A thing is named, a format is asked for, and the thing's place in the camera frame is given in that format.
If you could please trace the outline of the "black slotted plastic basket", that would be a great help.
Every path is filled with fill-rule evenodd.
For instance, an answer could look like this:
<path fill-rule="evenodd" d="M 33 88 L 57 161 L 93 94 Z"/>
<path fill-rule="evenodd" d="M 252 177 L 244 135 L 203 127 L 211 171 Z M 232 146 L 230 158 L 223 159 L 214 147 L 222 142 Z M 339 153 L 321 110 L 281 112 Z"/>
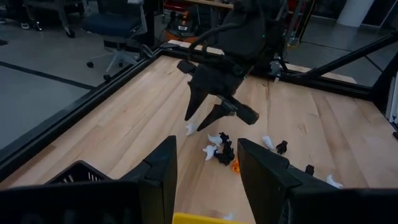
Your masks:
<path fill-rule="evenodd" d="M 76 161 L 55 177 L 48 180 L 46 184 L 68 184 L 74 182 L 99 182 L 111 180 L 107 175 L 89 165 L 85 161 Z"/>

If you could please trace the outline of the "blue office chair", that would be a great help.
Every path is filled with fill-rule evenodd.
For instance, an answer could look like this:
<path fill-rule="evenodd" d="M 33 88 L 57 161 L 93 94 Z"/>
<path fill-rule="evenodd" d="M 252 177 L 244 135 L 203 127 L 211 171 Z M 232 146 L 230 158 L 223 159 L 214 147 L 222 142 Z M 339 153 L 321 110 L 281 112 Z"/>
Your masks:
<path fill-rule="evenodd" d="M 83 29 L 98 34 L 115 46 L 106 72 L 125 63 L 153 58 L 154 4 L 150 0 L 97 0 L 98 12 L 83 20 Z"/>

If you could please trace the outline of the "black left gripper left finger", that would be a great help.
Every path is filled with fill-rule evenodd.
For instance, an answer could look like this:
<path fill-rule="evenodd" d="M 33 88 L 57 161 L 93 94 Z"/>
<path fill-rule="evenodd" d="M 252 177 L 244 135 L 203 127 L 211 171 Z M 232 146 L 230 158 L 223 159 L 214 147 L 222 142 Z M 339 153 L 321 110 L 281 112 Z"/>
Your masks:
<path fill-rule="evenodd" d="M 136 186 L 135 209 L 142 224 L 172 224 L 177 187 L 177 138 L 166 137 L 120 178 Z"/>

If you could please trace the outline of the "yellow slotted plastic basket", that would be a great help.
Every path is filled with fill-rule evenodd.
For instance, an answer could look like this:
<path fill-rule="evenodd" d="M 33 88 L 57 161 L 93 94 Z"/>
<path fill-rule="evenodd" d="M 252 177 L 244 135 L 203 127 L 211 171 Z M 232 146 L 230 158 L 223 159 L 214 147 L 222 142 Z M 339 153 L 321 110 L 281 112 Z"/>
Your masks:
<path fill-rule="evenodd" d="M 204 217 L 187 213 L 174 213 L 172 224 L 245 224 L 221 218 Z"/>

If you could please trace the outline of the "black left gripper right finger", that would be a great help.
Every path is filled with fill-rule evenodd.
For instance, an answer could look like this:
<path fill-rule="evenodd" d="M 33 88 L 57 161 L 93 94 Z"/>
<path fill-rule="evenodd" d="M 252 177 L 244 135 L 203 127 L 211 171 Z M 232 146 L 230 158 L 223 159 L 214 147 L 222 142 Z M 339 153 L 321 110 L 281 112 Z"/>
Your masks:
<path fill-rule="evenodd" d="M 321 200 L 338 189 L 246 138 L 238 139 L 241 180 L 257 224 L 321 224 Z"/>

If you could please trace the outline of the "orange black shop vacuum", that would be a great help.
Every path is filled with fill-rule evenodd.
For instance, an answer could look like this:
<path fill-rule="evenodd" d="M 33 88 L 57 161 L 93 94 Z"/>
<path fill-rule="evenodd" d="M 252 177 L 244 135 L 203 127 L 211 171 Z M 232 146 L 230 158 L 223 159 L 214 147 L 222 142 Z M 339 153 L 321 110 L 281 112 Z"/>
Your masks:
<path fill-rule="evenodd" d="M 170 13 L 170 21 L 165 28 L 165 41 L 177 40 L 193 43 L 206 31 L 198 12 L 198 6 L 190 6 L 184 12 Z"/>

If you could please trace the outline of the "white round column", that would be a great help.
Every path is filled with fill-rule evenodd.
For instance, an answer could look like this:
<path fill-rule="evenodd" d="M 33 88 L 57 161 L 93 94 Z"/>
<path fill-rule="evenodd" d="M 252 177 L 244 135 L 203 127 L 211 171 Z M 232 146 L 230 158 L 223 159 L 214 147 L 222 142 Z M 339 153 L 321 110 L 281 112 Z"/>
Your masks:
<path fill-rule="evenodd" d="M 338 17 L 337 23 L 343 26 L 358 28 L 369 12 L 373 2 L 374 0 L 346 0 L 346 4 Z"/>

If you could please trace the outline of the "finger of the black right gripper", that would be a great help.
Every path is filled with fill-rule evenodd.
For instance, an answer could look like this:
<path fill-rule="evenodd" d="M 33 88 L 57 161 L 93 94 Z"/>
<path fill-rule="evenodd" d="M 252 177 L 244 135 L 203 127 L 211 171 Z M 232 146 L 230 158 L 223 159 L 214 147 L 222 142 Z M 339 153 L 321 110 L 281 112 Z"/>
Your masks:
<path fill-rule="evenodd" d="M 194 83 L 188 83 L 190 87 L 190 100 L 185 115 L 185 121 L 188 121 L 203 103 L 207 97 L 207 92 L 202 90 L 199 86 Z"/>
<path fill-rule="evenodd" d="M 211 112 L 207 115 L 207 117 L 201 122 L 199 127 L 197 127 L 197 131 L 201 131 L 202 129 L 205 129 L 207 126 L 211 125 L 218 119 L 224 117 L 224 116 L 231 116 L 232 115 L 232 109 L 227 108 L 226 106 L 223 105 L 214 105 L 213 109 Z"/>

